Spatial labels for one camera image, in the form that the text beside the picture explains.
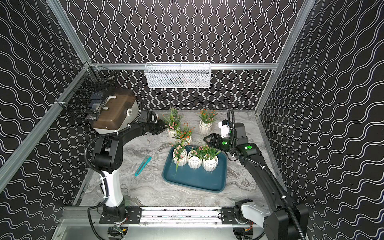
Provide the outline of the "white pot green plant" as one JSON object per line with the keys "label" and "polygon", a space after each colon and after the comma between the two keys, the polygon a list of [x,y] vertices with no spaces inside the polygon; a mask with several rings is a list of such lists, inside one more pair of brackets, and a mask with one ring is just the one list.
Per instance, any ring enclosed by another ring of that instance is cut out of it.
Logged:
{"label": "white pot green plant", "polygon": [[199,147],[199,157],[202,161],[203,169],[207,172],[213,172],[218,166],[218,155],[221,151],[208,145]]}

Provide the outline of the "pink flower potted plant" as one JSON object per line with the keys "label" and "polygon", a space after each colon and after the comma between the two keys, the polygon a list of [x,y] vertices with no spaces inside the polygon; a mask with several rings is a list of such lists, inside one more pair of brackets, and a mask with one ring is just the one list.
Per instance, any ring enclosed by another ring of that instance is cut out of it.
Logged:
{"label": "pink flower potted plant", "polygon": [[198,169],[202,165],[202,160],[200,159],[199,150],[196,148],[191,148],[188,153],[187,159],[188,166],[192,169]]}

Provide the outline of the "white pot pink flowers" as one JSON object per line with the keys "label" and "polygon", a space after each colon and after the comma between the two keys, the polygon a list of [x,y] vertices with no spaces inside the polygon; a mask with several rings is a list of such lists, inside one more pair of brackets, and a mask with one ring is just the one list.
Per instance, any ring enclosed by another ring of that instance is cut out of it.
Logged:
{"label": "white pot pink flowers", "polygon": [[175,143],[173,145],[173,162],[176,165],[176,173],[180,166],[184,166],[187,163],[187,150],[183,143]]}

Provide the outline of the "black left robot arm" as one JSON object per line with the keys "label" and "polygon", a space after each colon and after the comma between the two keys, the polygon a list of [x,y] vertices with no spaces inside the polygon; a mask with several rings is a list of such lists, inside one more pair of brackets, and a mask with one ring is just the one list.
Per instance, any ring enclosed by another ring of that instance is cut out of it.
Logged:
{"label": "black left robot arm", "polygon": [[97,207],[103,208],[103,216],[114,222],[126,218],[126,207],[120,187],[119,169],[123,163],[123,146],[146,134],[158,135],[166,129],[166,123],[153,111],[139,111],[133,122],[122,130],[100,134],[86,146],[84,159],[102,181],[104,198]]}

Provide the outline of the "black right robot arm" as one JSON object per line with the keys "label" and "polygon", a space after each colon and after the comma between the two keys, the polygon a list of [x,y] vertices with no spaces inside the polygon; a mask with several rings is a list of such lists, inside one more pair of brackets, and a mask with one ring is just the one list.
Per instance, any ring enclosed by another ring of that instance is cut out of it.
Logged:
{"label": "black right robot arm", "polygon": [[259,147],[248,141],[245,126],[235,121],[232,109],[228,110],[227,116],[226,120],[220,122],[221,134],[212,133],[204,137],[204,142],[239,160],[261,190],[268,209],[250,199],[241,200],[232,208],[222,208],[222,223],[228,225],[235,220],[238,224],[255,224],[263,229],[263,235],[269,240],[304,240],[309,219],[308,208],[296,203],[288,195],[266,164]]}

